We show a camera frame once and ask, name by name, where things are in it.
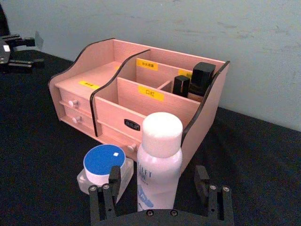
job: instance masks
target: white bottle cap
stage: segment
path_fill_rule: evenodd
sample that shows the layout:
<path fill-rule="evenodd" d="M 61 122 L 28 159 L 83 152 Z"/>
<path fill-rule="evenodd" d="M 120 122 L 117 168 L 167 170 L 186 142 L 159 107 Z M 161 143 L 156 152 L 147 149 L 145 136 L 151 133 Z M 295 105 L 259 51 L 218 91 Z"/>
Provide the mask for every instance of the white bottle cap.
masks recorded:
<path fill-rule="evenodd" d="M 102 186 L 109 182 L 112 166 L 120 166 L 120 175 L 123 177 L 126 155 L 115 145 L 99 145 L 92 148 L 84 158 L 85 173 L 90 182 Z"/>
<path fill-rule="evenodd" d="M 167 158 L 181 148 L 183 125 L 178 117 L 166 112 L 147 116 L 142 126 L 142 146 L 151 156 Z"/>

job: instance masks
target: black tabletop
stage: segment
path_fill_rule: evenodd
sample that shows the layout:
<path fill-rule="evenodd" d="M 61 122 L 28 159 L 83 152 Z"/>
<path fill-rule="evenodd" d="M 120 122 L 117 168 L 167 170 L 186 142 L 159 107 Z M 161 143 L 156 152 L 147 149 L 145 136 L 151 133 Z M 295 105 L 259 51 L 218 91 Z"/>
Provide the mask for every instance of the black tabletop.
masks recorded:
<path fill-rule="evenodd" d="M 89 197 L 76 176 L 99 143 L 59 122 L 48 90 L 50 77 L 71 62 L 34 50 L 14 58 L 44 58 L 46 65 L 32 74 L 0 76 L 1 225 L 89 225 Z M 180 177 L 174 204 L 200 214 L 196 165 L 206 167 L 211 183 L 232 188 L 235 225 L 301 225 L 300 132 L 218 108 Z M 136 211 L 136 182 L 135 170 L 117 215 Z"/>

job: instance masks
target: curved side panel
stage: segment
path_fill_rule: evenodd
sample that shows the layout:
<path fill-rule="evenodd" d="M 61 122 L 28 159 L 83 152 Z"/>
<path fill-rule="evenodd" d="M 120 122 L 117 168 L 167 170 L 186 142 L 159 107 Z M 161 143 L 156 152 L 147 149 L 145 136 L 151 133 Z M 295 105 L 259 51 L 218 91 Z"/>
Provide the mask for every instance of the curved side panel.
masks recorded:
<path fill-rule="evenodd" d="M 58 119 L 60 120 L 61 117 L 65 115 L 64 107 L 59 103 L 61 99 L 60 91 L 55 84 L 78 75 L 80 73 L 86 72 L 91 70 L 95 67 L 99 67 L 101 65 L 107 64 L 114 60 L 113 53 L 114 38 L 106 39 L 102 41 L 98 41 L 95 43 L 91 43 L 87 45 L 76 58 L 74 63 L 64 72 L 56 74 L 52 76 L 48 82 L 48 87 L 50 91 L 50 95 L 52 97 L 55 111 L 57 114 Z"/>
<path fill-rule="evenodd" d="M 181 172 L 185 170 L 214 121 L 229 65 L 230 61 L 227 61 L 215 74 L 214 80 L 205 93 L 196 114 L 183 131 Z"/>
<path fill-rule="evenodd" d="M 117 95 L 117 77 L 126 78 L 129 80 L 134 80 L 136 78 L 136 58 L 138 57 L 145 57 L 150 52 L 149 49 L 144 50 L 142 52 L 136 53 L 130 57 L 128 57 L 119 67 L 117 72 L 114 76 L 102 87 L 95 90 L 90 97 L 90 106 L 91 106 L 91 113 L 92 119 L 94 124 L 94 130 L 96 137 L 101 134 L 101 128 L 97 127 L 97 114 L 96 114 L 96 107 L 95 107 L 95 96 L 99 96 L 105 98 L 107 100 L 118 99 Z"/>

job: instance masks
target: black edge trim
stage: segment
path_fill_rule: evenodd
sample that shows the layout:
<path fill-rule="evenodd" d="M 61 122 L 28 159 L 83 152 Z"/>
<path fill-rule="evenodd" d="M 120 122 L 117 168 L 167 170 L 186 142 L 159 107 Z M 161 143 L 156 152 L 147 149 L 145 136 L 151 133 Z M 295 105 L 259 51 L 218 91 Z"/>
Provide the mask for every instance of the black edge trim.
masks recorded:
<path fill-rule="evenodd" d="M 95 114 L 94 114 L 94 111 L 93 111 L 93 98 L 94 98 L 94 95 L 95 95 L 98 91 L 100 91 L 100 90 L 106 88 L 107 86 L 109 86 L 109 85 L 116 79 L 117 75 L 119 74 L 119 72 L 121 71 L 121 69 L 123 68 L 123 66 L 127 63 L 127 61 L 129 61 L 131 58 L 135 57 L 136 55 L 145 53 L 145 52 L 147 52 L 147 51 L 150 51 L 150 49 L 144 50 L 144 51 L 142 51 L 142 52 L 140 52 L 140 53 L 136 53 L 136 54 L 131 55 L 130 57 L 128 57 L 125 61 L 122 62 L 121 66 L 120 66 L 119 69 L 116 71 L 116 73 L 114 74 L 114 76 L 113 76 L 113 77 L 112 77 L 105 85 L 103 85 L 102 87 L 96 89 L 96 90 L 91 94 L 91 96 L 90 96 L 90 107 L 91 107 L 91 114 L 92 114 L 92 120 L 93 120 L 94 131 L 95 131 L 95 136 L 96 136 L 96 137 L 98 136 L 98 134 L 97 134 L 97 128 L 96 128 Z"/>
<path fill-rule="evenodd" d="M 194 116 L 192 117 L 191 121 L 188 123 L 188 125 L 186 126 L 186 128 L 183 130 L 183 133 L 182 133 L 182 141 L 181 141 L 181 147 L 182 147 L 182 144 L 184 142 L 184 139 L 188 133 L 188 131 L 190 130 L 190 128 L 192 127 L 192 125 L 194 124 L 194 122 L 197 120 L 199 114 L 201 113 L 203 107 L 204 107 L 204 104 L 209 96 L 209 93 L 212 89 L 212 86 L 214 85 L 217 77 L 219 76 L 219 74 L 224 70 L 224 68 L 230 63 L 230 61 L 226 61 L 223 66 L 221 66 L 221 68 L 215 73 L 214 77 L 213 77 L 213 81 L 211 83 L 211 85 L 208 87 L 208 89 L 206 90 L 206 93 L 203 97 L 203 100 L 201 102 L 201 104 L 199 105 L 196 113 L 194 114 Z"/>
<path fill-rule="evenodd" d="M 107 41 L 107 40 L 111 40 L 111 39 L 115 39 L 115 38 L 105 39 L 105 40 L 101 40 L 101 41 Z M 56 77 L 56 76 L 58 76 L 58 75 L 60 75 L 60 74 L 63 74 L 63 73 L 65 73 L 65 72 L 67 72 L 68 70 L 70 70 L 70 69 L 75 65 L 75 63 L 78 61 L 78 59 L 80 58 L 80 56 L 82 55 L 82 53 L 83 53 L 89 46 L 91 46 L 91 45 L 93 45 L 93 44 L 96 44 L 96 43 L 99 43 L 99 42 L 101 42 L 101 41 L 93 42 L 93 43 L 87 45 L 86 47 L 84 47 L 84 48 L 82 49 L 82 51 L 79 53 L 79 55 L 77 56 L 77 58 L 75 59 L 75 61 L 73 62 L 73 64 L 72 64 L 70 67 L 68 67 L 68 68 L 67 68 L 66 70 L 64 70 L 63 72 L 60 72 L 59 74 L 55 74 L 55 75 L 51 76 L 51 78 L 50 78 L 49 81 L 48 81 L 48 92 L 49 92 L 50 97 L 51 97 L 51 93 L 50 93 L 49 85 L 50 85 L 51 80 L 52 80 L 54 77 Z"/>
<path fill-rule="evenodd" d="M 84 52 L 89 46 L 91 46 L 91 45 L 93 45 L 93 44 L 96 44 L 96 43 L 99 43 L 99 42 L 102 42 L 102 41 L 111 40 L 111 39 L 115 39 L 115 38 L 110 38 L 110 39 L 105 39 L 105 40 L 101 40 L 101 41 L 96 41 L 96 42 L 90 43 L 89 45 L 85 46 L 85 47 L 82 49 L 82 51 L 79 53 L 79 55 L 77 56 L 77 58 L 75 59 L 75 61 L 73 62 L 73 64 L 72 64 L 68 69 L 66 69 L 66 70 L 63 71 L 63 72 L 60 72 L 59 74 L 55 74 L 54 76 L 52 76 L 52 77 L 50 78 L 50 80 L 48 81 L 48 88 L 49 88 L 50 81 L 51 81 L 54 77 L 56 77 L 56 76 L 58 76 L 58 75 L 60 75 L 60 74 L 63 74 L 63 73 L 65 73 L 65 72 L 67 72 L 68 70 L 70 70 L 70 69 L 76 64 L 76 62 L 78 61 L 78 59 L 80 58 L 80 56 L 83 54 L 83 52 Z"/>

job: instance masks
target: bottle label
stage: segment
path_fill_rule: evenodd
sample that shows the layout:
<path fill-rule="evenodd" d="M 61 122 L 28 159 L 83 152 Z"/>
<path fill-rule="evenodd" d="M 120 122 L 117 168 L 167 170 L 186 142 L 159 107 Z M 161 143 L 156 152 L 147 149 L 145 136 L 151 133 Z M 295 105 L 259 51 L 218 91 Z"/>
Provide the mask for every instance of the bottle label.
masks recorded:
<path fill-rule="evenodd" d="M 144 193 L 144 191 L 143 191 L 143 189 L 142 189 L 142 187 L 141 187 L 141 185 L 138 185 L 138 187 L 137 187 L 137 191 L 138 191 L 138 197 L 139 197 L 139 199 L 140 199 L 140 201 L 142 201 L 146 206 L 148 206 L 148 207 L 154 207 L 154 204 L 151 202 L 151 200 L 149 200 L 148 198 L 147 198 L 147 196 L 146 196 L 146 194 Z"/>
<path fill-rule="evenodd" d="M 148 180 L 151 178 L 152 172 L 150 172 L 145 167 L 143 167 L 139 162 L 137 162 L 137 173 L 140 180 L 146 185 L 149 185 Z"/>

